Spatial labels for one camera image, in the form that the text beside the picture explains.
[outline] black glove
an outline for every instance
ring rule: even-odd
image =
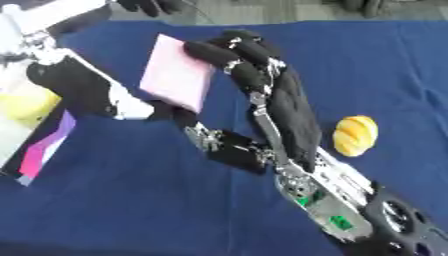
[[[73,33],[98,22],[108,20],[111,15],[112,11],[107,5],[97,10],[83,13],[61,23],[58,23],[48,28],[48,31],[53,37],[57,38],[60,34]]]
[[[280,62],[278,52],[260,35],[244,30],[226,31],[207,42],[187,42],[184,49],[190,56],[227,71],[248,96],[265,90],[272,82],[268,66]],[[267,111],[282,135],[288,157],[312,171],[321,130],[293,68],[283,66],[277,72]]]
[[[77,116],[93,114],[118,120],[171,118],[169,105],[134,97],[120,83],[74,53],[53,65],[33,63],[27,75],[33,83],[59,95]]]
[[[118,0],[123,8],[130,12],[141,9],[151,17],[159,16],[159,8],[166,14],[173,14],[182,10],[182,0]]]

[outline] dark blue cloth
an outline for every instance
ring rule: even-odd
[[[373,117],[377,145],[348,161],[448,229],[448,23],[250,26],[301,75],[324,131]],[[158,33],[204,39],[221,27],[107,23],[66,45],[137,87]],[[202,120],[252,134],[247,101],[216,75]],[[88,117],[29,188],[0,179],[1,255],[340,255],[272,174],[207,161],[170,122]]]

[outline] colorful card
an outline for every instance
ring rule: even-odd
[[[29,185],[75,127],[51,91],[31,83],[26,63],[0,78],[0,170]]]

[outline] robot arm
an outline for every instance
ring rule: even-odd
[[[253,124],[267,141],[263,145],[234,134],[231,140],[211,136],[220,147],[205,147],[207,154],[237,148],[245,154],[218,160],[243,169],[235,163],[252,159],[251,165],[260,169],[272,164],[280,193],[305,210],[346,255],[448,255],[447,233],[318,146],[320,129],[300,81],[261,36],[227,31],[207,42],[188,42],[185,51],[232,77],[250,100]],[[210,132],[201,133],[207,130],[197,124],[186,126],[187,135],[194,142],[210,141]],[[202,143],[196,145],[204,149]]]
[[[32,59],[28,78],[50,89],[76,115],[95,114],[123,119],[169,118],[170,109],[161,102],[144,102],[70,49],[56,47],[47,32],[50,27],[83,13],[105,7],[108,0],[58,0],[31,10],[5,6],[0,14],[0,61]]]

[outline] yellow object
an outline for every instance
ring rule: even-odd
[[[378,126],[367,116],[345,117],[333,133],[334,147],[348,157],[362,155],[378,138]]]
[[[35,128],[59,103],[50,90],[28,83],[7,93],[0,93],[0,112],[9,119]]]

